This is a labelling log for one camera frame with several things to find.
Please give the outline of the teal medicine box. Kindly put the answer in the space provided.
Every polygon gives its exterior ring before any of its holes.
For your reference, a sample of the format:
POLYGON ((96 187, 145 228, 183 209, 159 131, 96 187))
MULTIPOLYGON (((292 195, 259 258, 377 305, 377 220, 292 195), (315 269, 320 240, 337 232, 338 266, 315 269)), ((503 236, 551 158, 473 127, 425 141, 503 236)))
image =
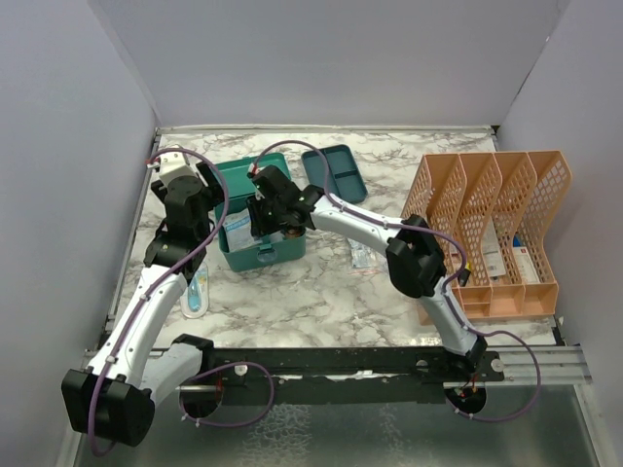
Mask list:
POLYGON ((306 254, 306 234, 286 236, 285 232, 271 233, 260 238, 250 234, 250 218, 246 209, 246 200, 254 195, 255 188, 247 177, 247 170, 254 162, 254 157, 235 161, 221 162, 218 169, 224 175, 229 190, 229 206, 226 221, 219 230, 218 245, 230 269, 242 272, 301 259, 306 254), (229 226, 243 231, 252 241, 246 248, 236 249, 234 240, 230 240, 229 226))

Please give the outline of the blue gauze dressing pack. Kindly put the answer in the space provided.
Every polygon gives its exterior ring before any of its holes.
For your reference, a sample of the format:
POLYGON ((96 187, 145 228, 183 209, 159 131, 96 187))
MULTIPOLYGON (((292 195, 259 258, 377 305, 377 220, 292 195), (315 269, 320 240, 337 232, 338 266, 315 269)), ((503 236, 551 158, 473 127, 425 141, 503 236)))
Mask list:
POLYGON ((260 238, 251 233, 251 219, 246 209, 229 214, 224 223, 224 230, 230 252, 247 249, 261 242, 260 238))

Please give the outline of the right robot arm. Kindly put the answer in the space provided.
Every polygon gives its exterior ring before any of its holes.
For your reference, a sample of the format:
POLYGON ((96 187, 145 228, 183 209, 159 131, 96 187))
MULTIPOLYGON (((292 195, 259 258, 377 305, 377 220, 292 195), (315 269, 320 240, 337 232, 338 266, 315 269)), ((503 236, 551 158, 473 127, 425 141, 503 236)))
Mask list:
POLYGON ((483 366, 487 343, 470 325, 451 290, 445 255, 437 241, 446 238, 413 215, 391 218, 354 206, 322 188, 301 190, 278 167, 249 166, 256 193, 246 200, 255 236, 279 230, 315 230, 340 234, 382 254, 390 282, 416 299, 436 327, 448 352, 447 368, 456 379, 469 380, 483 366))

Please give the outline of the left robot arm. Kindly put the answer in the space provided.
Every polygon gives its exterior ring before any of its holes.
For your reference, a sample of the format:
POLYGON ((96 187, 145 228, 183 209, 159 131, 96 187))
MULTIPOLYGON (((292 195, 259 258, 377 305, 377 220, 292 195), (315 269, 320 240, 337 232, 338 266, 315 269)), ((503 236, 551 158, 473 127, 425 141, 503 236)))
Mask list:
POLYGON ((229 206, 225 178, 210 162, 161 158, 152 190, 165 218, 146 249, 128 307, 87 367, 68 371, 61 383, 74 431, 130 447, 145 438, 157 407, 156 389, 142 383, 155 339, 222 225, 210 221, 210 211, 229 206))

